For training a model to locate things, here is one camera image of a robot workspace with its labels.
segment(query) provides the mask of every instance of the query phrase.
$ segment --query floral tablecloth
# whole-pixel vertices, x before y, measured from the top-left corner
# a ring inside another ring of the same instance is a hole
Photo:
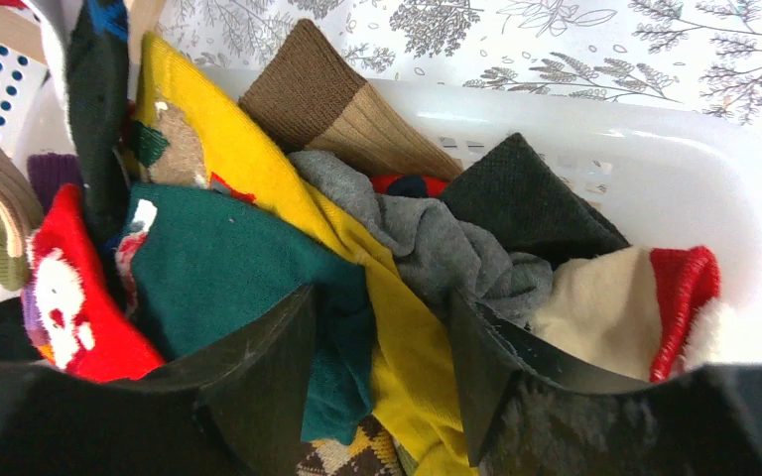
[[[762,135],[762,0],[168,0],[201,65],[261,69],[312,18],[366,77],[693,110]]]

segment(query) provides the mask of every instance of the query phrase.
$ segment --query two-tone brown sock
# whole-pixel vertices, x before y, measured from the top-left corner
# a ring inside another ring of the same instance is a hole
[[[285,152],[334,152],[369,176],[451,180],[460,163],[408,125],[310,20],[300,20],[238,104]]]

